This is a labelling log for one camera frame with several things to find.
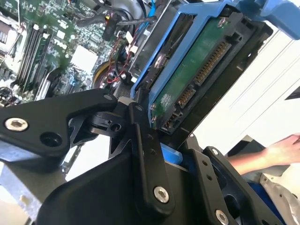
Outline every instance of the black metal bracket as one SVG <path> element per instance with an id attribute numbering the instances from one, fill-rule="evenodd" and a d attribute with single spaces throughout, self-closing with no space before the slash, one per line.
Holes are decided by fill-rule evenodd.
<path id="1" fill-rule="evenodd" d="M 203 154 L 213 165 L 218 182 L 216 185 L 222 191 L 230 214 L 239 224 L 281 224 L 222 153 L 214 147 L 207 147 Z"/>
<path id="2" fill-rule="evenodd" d="M 111 111 L 116 104 L 114 96 L 95 89 L 1 109 L 0 159 L 40 172 L 53 171 L 71 146 L 70 136 L 75 129 L 69 129 L 69 121 L 77 116 Z M 13 127 L 6 124 L 10 118 L 26 121 L 27 128 L 21 132 L 11 130 Z"/>
<path id="3" fill-rule="evenodd" d="M 139 211 L 151 219 L 171 215 L 175 207 L 158 135 L 148 123 L 147 110 L 129 105 L 134 187 Z"/>

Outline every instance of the cable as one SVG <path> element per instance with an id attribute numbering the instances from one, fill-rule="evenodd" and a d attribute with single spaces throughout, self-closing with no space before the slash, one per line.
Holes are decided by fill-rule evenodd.
<path id="1" fill-rule="evenodd" d="M 97 79 L 105 71 L 105 69 L 109 67 L 109 65 L 109 62 L 104 62 L 97 68 L 96 74 L 93 79 L 93 85 L 96 83 Z"/>
<path id="2" fill-rule="evenodd" d="M 151 16 L 151 17 L 147 17 L 147 18 L 143 18 L 143 19 L 139 19 L 139 20 L 119 21 L 118 25 L 126 26 L 126 25 L 140 24 L 140 23 L 154 23 L 157 20 L 158 19 L 156 16 Z"/>
<path id="3" fill-rule="evenodd" d="M 137 0 L 137 2 L 140 4 L 141 9 L 142 9 L 142 13 L 144 14 L 144 17 L 146 18 L 147 17 L 147 13 L 146 13 L 146 8 L 145 8 L 143 0 Z"/>
<path id="4" fill-rule="evenodd" d="M 90 26 L 92 24 L 96 24 L 96 23 L 105 23 L 105 15 L 104 14 L 99 14 L 99 15 L 95 15 L 91 18 L 86 18 L 86 19 L 82 19 L 82 20 L 78 20 L 76 22 L 76 25 L 78 27 L 87 27 Z"/>
<path id="5" fill-rule="evenodd" d="M 114 62 L 114 68 L 115 68 L 115 72 L 116 72 L 116 75 L 117 77 L 120 76 L 120 71 L 119 71 L 119 67 L 118 67 L 118 62 L 119 62 L 119 57 L 121 55 L 121 52 L 123 51 L 125 45 L 123 44 L 119 49 L 118 49 L 118 52 L 116 54 L 116 59 L 115 59 L 115 62 Z"/>

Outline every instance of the green circuit board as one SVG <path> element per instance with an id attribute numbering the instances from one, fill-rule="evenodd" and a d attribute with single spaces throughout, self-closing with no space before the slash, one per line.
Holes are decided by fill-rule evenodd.
<path id="1" fill-rule="evenodd" d="M 155 107 L 151 111 L 152 118 L 162 119 L 170 107 L 177 103 L 181 104 L 176 101 L 182 93 L 186 101 L 192 97 L 194 92 L 186 89 L 186 85 L 195 77 L 199 68 L 205 66 L 207 56 L 214 50 L 216 42 L 224 35 L 226 27 L 229 26 L 229 22 L 226 22 L 222 27 L 218 27 L 219 21 L 219 18 L 210 19 L 205 25 L 181 64 L 156 98 Z M 157 128 L 156 121 L 152 127 Z"/>
<path id="2" fill-rule="evenodd" d="M 76 25 L 74 15 L 80 14 L 85 17 L 94 15 L 92 9 L 81 1 L 69 4 L 67 0 L 20 0 L 19 12 L 17 1 L 0 0 L 0 9 L 8 11 L 16 18 L 20 14 L 21 22 L 26 24 L 27 30 L 29 24 L 34 23 L 51 35 L 44 64 L 49 67 L 49 70 L 60 68 L 62 70 L 61 80 L 70 84 L 57 90 L 57 95 L 68 94 L 72 85 L 82 84 L 85 89 L 90 88 L 91 73 L 82 72 L 79 77 L 75 78 L 71 73 L 70 62 L 79 45 L 98 56 L 94 66 L 96 68 L 109 59 L 117 39 L 115 36 L 110 42 L 102 39 L 105 24 L 93 24 L 84 28 Z M 26 93 L 23 99 L 25 102 L 33 100 L 30 93 Z"/>

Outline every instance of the screw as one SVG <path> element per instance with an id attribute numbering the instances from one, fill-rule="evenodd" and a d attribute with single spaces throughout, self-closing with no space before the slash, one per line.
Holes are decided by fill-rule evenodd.
<path id="1" fill-rule="evenodd" d="M 154 123 L 154 122 L 156 121 L 156 119 L 157 119 L 157 117 L 156 117 L 156 116 L 152 117 L 152 119 L 151 119 L 151 123 Z"/>
<path id="2" fill-rule="evenodd" d="M 227 216 L 221 210 L 216 210 L 216 217 L 222 225 L 228 225 L 229 224 Z"/>
<path id="3" fill-rule="evenodd" d="M 24 131 L 28 128 L 28 123 L 21 118 L 10 118 L 5 121 L 5 127 L 12 131 Z"/>
<path id="4" fill-rule="evenodd" d="M 227 19 L 225 17 L 222 17 L 220 19 L 220 21 L 218 22 L 217 27 L 219 27 L 219 28 L 223 27 L 223 25 L 226 23 L 226 21 L 227 21 Z"/>
<path id="5" fill-rule="evenodd" d="M 215 149 L 211 149 L 211 151 L 212 151 L 216 156 L 219 154 L 218 151 L 215 150 Z"/>
<path id="6" fill-rule="evenodd" d="M 161 203 L 167 203 L 169 201 L 169 194 L 166 189 L 161 186 L 157 186 L 153 190 L 154 196 Z"/>
<path id="7" fill-rule="evenodd" d="M 107 100 L 112 100 L 113 98 L 110 95 L 104 95 Z"/>
<path id="8" fill-rule="evenodd" d="M 157 68 L 162 60 L 163 56 L 159 56 L 158 59 L 156 60 L 155 64 L 154 64 L 154 67 Z"/>
<path id="9" fill-rule="evenodd" d="M 155 109 L 155 104 L 153 103 L 150 107 L 151 110 Z"/>

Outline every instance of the red wire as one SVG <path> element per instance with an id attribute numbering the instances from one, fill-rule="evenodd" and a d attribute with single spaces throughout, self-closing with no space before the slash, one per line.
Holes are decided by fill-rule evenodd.
<path id="1" fill-rule="evenodd" d="M 128 65 L 128 61 L 129 61 L 129 56 L 130 56 L 130 50 L 131 50 L 131 48 L 134 46 L 134 44 L 135 44 L 135 39 L 136 39 L 136 37 L 137 37 L 137 31 L 139 30 L 139 27 L 138 28 L 136 28 L 136 30 L 135 30 L 135 35 L 133 36 L 133 39 L 132 39 L 132 45 L 130 45 L 130 48 L 128 49 L 128 55 L 127 55 L 127 57 L 126 57 L 126 60 L 125 60 L 125 64 L 124 64 L 124 66 L 123 66 L 123 68 L 122 68 L 122 71 L 119 73 L 120 75 L 122 74 L 122 73 L 124 73 L 124 71 L 125 71 L 125 67 Z M 107 80 L 107 83 L 113 83 L 113 82 L 116 82 L 116 81 L 118 81 L 119 80 L 119 77 L 116 77 L 116 78 L 114 78 L 113 80 L 111 80 L 111 81 L 109 81 L 109 80 Z"/>

